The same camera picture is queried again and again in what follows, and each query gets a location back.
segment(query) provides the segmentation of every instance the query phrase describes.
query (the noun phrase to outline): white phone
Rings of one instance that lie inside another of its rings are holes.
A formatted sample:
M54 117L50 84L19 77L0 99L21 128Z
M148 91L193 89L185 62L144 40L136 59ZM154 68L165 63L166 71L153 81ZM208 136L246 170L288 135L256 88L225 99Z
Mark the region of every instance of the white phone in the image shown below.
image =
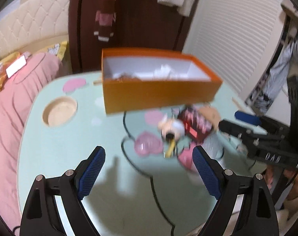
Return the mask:
M18 70L20 70L26 64L27 64L26 58L24 55L22 55L15 62L13 62L9 67L7 67L6 73L8 78L12 77Z

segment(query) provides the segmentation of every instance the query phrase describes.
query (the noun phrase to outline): brown door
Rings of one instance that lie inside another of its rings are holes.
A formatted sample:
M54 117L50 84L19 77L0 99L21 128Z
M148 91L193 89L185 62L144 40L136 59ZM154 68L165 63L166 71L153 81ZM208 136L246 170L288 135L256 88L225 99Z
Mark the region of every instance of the brown door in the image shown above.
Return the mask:
M116 0L114 36L105 43L93 34L97 3L98 0L70 1L69 39L74 73L100 70L101 50L106 47L182 50L192 16L182 17L176 8L160 5L157 0Z

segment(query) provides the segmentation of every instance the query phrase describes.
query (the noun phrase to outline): plush toy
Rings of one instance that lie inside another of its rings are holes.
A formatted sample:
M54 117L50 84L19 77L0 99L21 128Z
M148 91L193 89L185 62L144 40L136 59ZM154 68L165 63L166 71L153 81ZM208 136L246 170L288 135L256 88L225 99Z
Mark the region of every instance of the plush toy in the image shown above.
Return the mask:
M170 158L175 152L177 141L185 135L184 124L181 120L164 116L158 123L158 129L161 131L162 138L169 143L169 148L165 152L165 158Z
M217 131L219 127L219 122L221 120L221 116L217 109L213 106L202 106L198 109L198 111L209 121L211 122L213 128Z

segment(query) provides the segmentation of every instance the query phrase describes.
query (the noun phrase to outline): louvered door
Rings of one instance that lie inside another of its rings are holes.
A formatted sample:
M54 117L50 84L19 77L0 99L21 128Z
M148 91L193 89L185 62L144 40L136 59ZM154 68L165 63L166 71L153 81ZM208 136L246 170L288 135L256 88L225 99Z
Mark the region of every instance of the louvered door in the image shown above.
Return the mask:
M282 0L199 0L184 52L211 67L245 100L283 30Z

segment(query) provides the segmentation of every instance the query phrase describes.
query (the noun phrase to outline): pink bedding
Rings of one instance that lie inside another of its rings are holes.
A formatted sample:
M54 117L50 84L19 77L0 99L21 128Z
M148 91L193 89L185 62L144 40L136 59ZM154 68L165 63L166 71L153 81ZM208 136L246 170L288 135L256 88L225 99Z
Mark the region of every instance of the pink bedding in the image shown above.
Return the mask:
M21 220L17 160L24 125L39 91L64 72L56 56L39 53L31 56L0 92L0 215L11 230Z

